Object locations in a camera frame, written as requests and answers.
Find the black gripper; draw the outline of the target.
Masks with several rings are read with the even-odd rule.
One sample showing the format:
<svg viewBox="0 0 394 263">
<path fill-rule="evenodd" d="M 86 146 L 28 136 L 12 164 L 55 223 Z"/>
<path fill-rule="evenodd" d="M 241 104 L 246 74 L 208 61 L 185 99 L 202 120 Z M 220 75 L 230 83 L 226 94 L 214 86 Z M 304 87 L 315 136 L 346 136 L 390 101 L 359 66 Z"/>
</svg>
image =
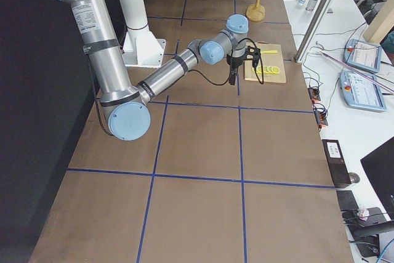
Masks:
<svg viewBox="0 0 394 263">
<path fill-rule="evenodd" d="M 260 49 L 258 47 L 246 46 L 244 53 L 239 57 L 234 57 L 233 53 L 227 54 L 227 63 L 230 66 L 230 70 L 237 70 L 244 61 L 251 61 L 252 67 L 257 68 L 262 63 Z"/>
</svg>

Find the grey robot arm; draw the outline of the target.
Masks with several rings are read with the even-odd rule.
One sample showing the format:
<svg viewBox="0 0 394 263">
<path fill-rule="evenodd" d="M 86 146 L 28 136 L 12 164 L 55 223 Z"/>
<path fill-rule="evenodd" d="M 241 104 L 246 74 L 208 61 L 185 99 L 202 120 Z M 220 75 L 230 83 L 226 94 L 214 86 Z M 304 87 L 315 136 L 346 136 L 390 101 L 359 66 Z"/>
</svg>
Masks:
<svg viewBox="0 0 394 263">
<path fill-rule="evenodd" d="M 83 40 L 83 51 L 101 88 L 100 105 L 108 133 L 131 141 L 150 127 L 147 103 L 191 72 L 199 62 L 214 65 L 226 60 L 228 82 L 238 67 L 250 60 L 261 63 L 259 48 L 248 38 L 249 22 L 240 14 L 227 19 L 212 39 L 197 39 L 163 62 L 165 40 L 150 31 L 143 0 L 119 0 L 126 23 L 126 48 L 122 49 L 105 0 L 61 0 L 70 5 Z"/>
</svg>

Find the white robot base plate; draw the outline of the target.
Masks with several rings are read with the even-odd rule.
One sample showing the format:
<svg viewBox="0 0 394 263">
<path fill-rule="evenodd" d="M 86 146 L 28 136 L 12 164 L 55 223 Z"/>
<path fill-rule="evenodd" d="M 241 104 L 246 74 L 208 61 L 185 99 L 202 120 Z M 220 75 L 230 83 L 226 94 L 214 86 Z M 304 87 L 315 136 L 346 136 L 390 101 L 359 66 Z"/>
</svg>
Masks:
<svg viewBox="0 0 394 263">
<path fill-rule="evenodd" d="M 163 62 L 165 39 L 156 39 L 152 33 L 135 38 L 126 34 L 123 44 L 123 60 L 127 67 L 160 68 Z"/>
</svg>

